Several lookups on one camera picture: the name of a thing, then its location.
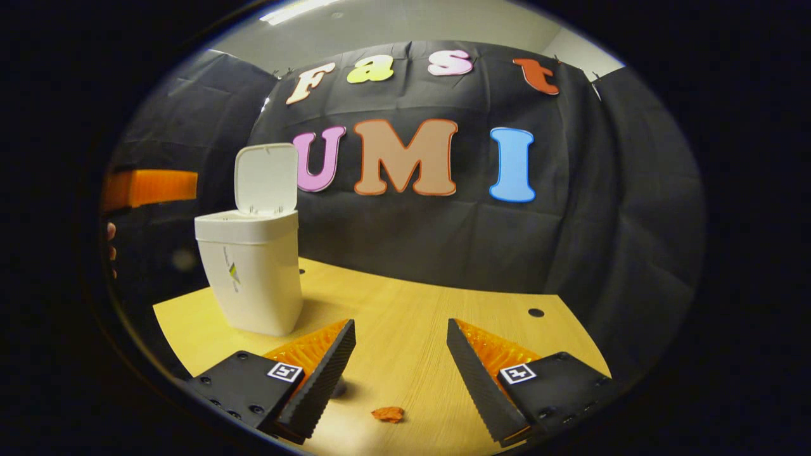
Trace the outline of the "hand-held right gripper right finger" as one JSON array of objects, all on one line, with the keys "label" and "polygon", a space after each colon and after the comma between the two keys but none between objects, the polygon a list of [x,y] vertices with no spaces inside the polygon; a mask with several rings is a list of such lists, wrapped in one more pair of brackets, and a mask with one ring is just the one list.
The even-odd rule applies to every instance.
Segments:
[{"label": "hand-held right gripper right finger", "polygon": [[447,346],[492,441],[542,441],[574,428],[614,398],[611,376],[560,351],[539,356],[460,319]]}]

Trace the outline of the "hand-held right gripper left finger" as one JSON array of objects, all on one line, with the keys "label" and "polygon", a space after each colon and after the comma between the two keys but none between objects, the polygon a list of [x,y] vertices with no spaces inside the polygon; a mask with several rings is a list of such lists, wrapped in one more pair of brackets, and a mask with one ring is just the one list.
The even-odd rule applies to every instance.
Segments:
[{"label": "hand-held right gripper left finger", "polygon": [[188,386],[247,426],[302,444],[312,437],[355,344],[354,320],[339,320],[265,355],[238,350]]}]

